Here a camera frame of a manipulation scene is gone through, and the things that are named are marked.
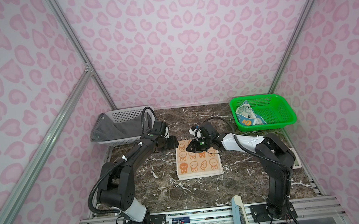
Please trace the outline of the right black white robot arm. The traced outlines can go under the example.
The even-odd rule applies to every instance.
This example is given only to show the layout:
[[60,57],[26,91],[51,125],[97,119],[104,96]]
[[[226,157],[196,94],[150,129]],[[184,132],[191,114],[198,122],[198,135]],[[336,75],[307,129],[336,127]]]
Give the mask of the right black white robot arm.
[[219,133],[205,121],[189,129],[194,137],[186,151],[200,153],[213,148],[218,151],[243,151],[258,158],[269,178],[266,212],[272,219],[280,219],[290,208],[294,153],[273,133],[265,136],[243,136],[234,131]]

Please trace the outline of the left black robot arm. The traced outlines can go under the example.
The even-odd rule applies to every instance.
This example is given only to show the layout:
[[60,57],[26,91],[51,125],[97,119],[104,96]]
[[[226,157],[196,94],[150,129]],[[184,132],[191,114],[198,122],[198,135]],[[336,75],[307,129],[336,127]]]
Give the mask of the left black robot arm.
[[134,175],[153,153],[178,147],[176,136],[170,136],[168,131],[166,122],[155,121],[153,128],[143,133],[128,153],[103,165],[88,198],[88,207],[93,213],[118,214],[126,224],[151,224],[148,209],[135,198]]

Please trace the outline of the grey towel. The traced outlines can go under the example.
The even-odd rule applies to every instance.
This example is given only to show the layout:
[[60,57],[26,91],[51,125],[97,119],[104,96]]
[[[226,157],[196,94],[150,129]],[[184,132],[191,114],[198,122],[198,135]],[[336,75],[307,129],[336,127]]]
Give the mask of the grey towel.
[[91,132],[92,142],[106,142],[125,138],[133,138],[142,134],[141,116],[115,123],[105,113],[101,113]]

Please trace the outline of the orange patterned towel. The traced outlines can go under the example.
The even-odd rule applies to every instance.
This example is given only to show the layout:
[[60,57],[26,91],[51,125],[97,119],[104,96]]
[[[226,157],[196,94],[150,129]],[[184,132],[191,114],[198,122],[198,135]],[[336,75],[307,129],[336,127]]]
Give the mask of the orange patterned towel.
[[176,148],[177,176],[180,180],[217,176],[224,173],[218,151],[211,148],[201,153],[186,151],[191,140],[179,141]]

